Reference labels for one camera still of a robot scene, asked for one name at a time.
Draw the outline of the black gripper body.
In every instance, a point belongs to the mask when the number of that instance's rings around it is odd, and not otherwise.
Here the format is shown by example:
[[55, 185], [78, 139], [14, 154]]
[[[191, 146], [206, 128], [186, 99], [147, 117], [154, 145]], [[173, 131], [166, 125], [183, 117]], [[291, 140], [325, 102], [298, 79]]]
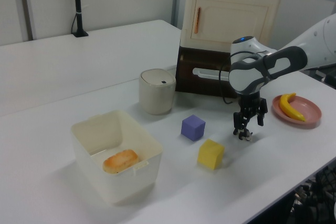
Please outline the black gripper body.
[[238, 104], [240, 106], [240, 111], [244, 115], [244, 117], [253, 117], [257, 115], [261, 99], [264, 98], [260, 97], [259, 91], [252, 94], [238, 95]]

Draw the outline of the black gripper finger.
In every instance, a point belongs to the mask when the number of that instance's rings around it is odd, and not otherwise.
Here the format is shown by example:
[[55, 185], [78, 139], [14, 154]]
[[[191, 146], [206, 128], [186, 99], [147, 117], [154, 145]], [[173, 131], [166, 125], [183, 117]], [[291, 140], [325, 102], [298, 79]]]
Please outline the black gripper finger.
[[259, 126], [264, 125], [264, 117], [266, 113], [268, 113], [267, 101], [266, 99], [261, 99], [259, 109], [257, 111], [257, 122]]
[[244, 117], [241, 112], [234, 112], [234, 131], [233, 134], [237, 135], [238, 138], [250, 138], [250, 132], [247, 129], [247, 124], [250, 121], [249, 117]]

